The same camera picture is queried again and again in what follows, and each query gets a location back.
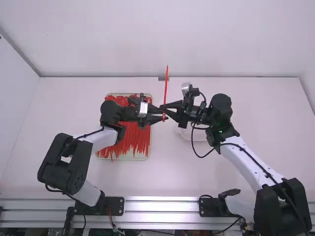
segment black cable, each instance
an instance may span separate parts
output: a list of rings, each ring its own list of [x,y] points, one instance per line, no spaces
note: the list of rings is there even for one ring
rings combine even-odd
[[[240,149],[240,151],[243,151],[244,153],[246,153],[246,155],[267,175],[267,177],[269,177],[273,183],[275,183],[276,187],[280,190],[280,192],[284,195],[285,200],[288,201],[288,203],[292,206],[295,214],[297,215],[297,217],[299,218],[299,221],[301,222],[301,224],[303,225],[303,227],[305,228],[305,234],[309,235],[307,232],[307,227],[302,219],[302,216],[300,215],[298,209],[296,208],[295,204],[293,203],[292,199],[287,195],[287,193],[284,191],[284,189],[279,185],[279,183],[273,178],[273,176],[262,166],[260,165],[255,158],[252,157],[252,155],[250,155],[243,147],[239,146],[238,144],[234,144],[234,143],[224,143],[224,144],[220,144],[221,146],[224,145],[232,145],[235,147],[238,147]]]
[[[142,231],[155,232],[155,233],[160,233],[160,234],[165,234],[165,235],[175,235],[175,234],[172,234],[172,233],[167,233],[167,232],[158,231],[158,230],[142,230]]]
[[[211,152],[213,152],[215,149],[214,149],[214,148],[211,149],[210,151],[208,151],[208,152],[207,152],[205,155],[203,155],[203,156],[199,156],[199,155],[197,154],[197,152],[196,152],[196,150],[195,150],[195,147],[193,146],[193,130],[195,129],[195,125],[196,125],[196,123],[193,124],[192,130],[191,130],[191,147],[192,147],[192,150],[193,150],[193,152],[195,153],[195,155],[196,155],[197,157],[199,157],[199,158],[204,158],[204,157],[206,157],[207,155],[209,155]]]
[[[85,215],[83,215],[83,218],[84,218],[84,226],[83,226],[82,230],[84,231],[84,229],[87,225],[87,219],[86,219]]]
[[[202,92],[199,92],[199,93],[200,93],[201,96],[203,96],[203,101],[207,102],[206,96]]]
[[[242,217],[238,218],[236,221],[234,221],[232,224],[230,224],[230,225],[229,225],[228,227],[226,227],[224,230],[215,232],[215,233],[213,233],[213,234],[210,234],[209,236],[218,235],[218,234],[220,234],[220,233],[223,233],[223,232],[227,231],[229,228],[231,228],[233,225],[235,225],[240,219],[242,219]]]
[[[209,127],[205,127],[205,128],[193,127],[192,122],[190,123],[190,126],[191,126],[192,128],[194,128],[194,129],[198,129],[198,130],[206,130],[207,128],[209,128]]]

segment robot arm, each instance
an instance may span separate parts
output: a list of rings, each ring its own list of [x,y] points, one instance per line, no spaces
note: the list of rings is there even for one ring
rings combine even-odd
[[[216,94],[207,108],[204,95],[190,83],[182,84],[182,93],[183,100],[161,105],[160,109],[181,128],[186,128],[187,123],[191,122],[192,134],[196,124],[208,125],[205,128],[208,144],[238,169],[256,193],[253,218],[260,234],[262,236],[308,234],[307,232],[312,229],[312,223],[303,184],[296,178],[285,179],[248,148],[230,122],[233,113],[230,97],[221,93]],[[204,97],[204,101],[200,106],[194,106],[194,98],[199,95]],[[240,190],[226,191],[219,194],[219,200],[225,203],[227,196],[238,193]]]
[[[230,122],[230,97],[216,94],[206,107],[206,98],[190,83],[182,85],[182,93],[183,100],[159,108],[147,103],[143,94],[140,98],[130,98],[127,107],[105,101],[101,105],[102,128],[79,137],[58,134],[39,168],[38,180],[45,183],[49,191],[62,192],[74,198],[76,205],[82,204],[93,212],[104,214],[110,198],[86,180],[91,154],[115,145],[123,138],[126,128],[120,126],[119,121],[138,122],[138,126],[143,128],[162,121],[161,114],[165,112],[181,128],[186,128],[188,122],[193,126],[208,125],[205,133],[209,145],[226,157],[257,193],[253,217],[262,236],[295,236],[310,231],[312,223],[302,183],[295,178],[285,179],[247,147]],[[194,98],[199,95],[204,97],[204,101],[195,106]],[[72,156],[69,163],[62,161],[62,157],[69,156]],[[225,206],[227,195],[219,194]]]
[[[39,170],[37,179],[45,183],[46,189],[62,192],[87,205],[95,212],[104,213],[105,194],[86,180],[91,154],[117,144],[124,136],[126,128],[119,121],[138,122],[140,128],[162,120],[162,112],[146,97],[128,99],[129,106],[122,107],[114,101],[101,105],[101,129],[86,135],[56,135]],[[70,162],[62,157],[71,156]]]

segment red wire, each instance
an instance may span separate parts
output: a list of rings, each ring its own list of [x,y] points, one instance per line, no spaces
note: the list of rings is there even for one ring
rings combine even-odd
[[[168,66],[166,67],[166,73],[165,73],[164,105],[166,104],[167,85],[168,85]],[[165,112],[163,112],[162,121],[165,122]]]

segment metal frame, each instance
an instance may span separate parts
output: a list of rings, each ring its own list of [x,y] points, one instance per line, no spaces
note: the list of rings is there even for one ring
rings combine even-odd
[[[123,216],[113,216],[122,229],[183,229],[222,230],[236,218],[200,217],[198,197],[125,197]],[[62,228],[68,207],[74,201],[67,198],[6,197],[0,195],[3,212],[1,228]],[[309,203],[315,222],[315,203]],[[111,228],[108,216],[86,216],[85,235],[92,228]],[[74,216],[72,228],[82,228],[82,216]],[[230,230],[240,230],[239,224]]]

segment wooden board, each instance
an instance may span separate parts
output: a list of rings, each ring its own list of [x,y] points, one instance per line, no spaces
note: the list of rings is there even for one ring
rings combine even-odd
[[[109,96],[114,96],[114,97],[118,97],[118,96],[123,96],[123,97],[129,97],[132,95],[136,95],[137,97],[140,96],[139,93],[109,93],[108,95],[106,95],[106,98],[108,98]],[[150,94],[145,93],[144,94],[146,97],[149,97],[150,100],[152,101],[152,96]],[[130,134],[130,126],[132,125],[133,129],[137,129],[137,132],[133,132],[132,134]],[[151,127],[147,126],[146,130],[140,130],[138,127],[136,127],[136,123],[130,123],[130,124],[126,124],[127,129],[126,129],[126,133],[125,136],[123,138],[123,140],[121,141],[122,143],[118,144],[117,146],[114,147],[108,147],[108,148],[104,148],[101,151],[97,152],[95,155],[97,158],[102,159],[102,160],[146,160],[149,156],[150,156],[150,150],[151,150]],[[128,148],[128,151],[124,152],[122,151],[122,149],[124,148],[124,146],[126,146],[126,143],[124,142],[125,139],[130,138],[129,135],[131,135],[132,138],[134,138],[136,140],[136,143],[139,144],[140,143],[140,136],[144,135],[144,132],[149,132],[149,145],[148,147],[145,147],[145,149],[143,151],[139,150],[139,148],[135,147],[135,146],[128,146],[126,148]]]

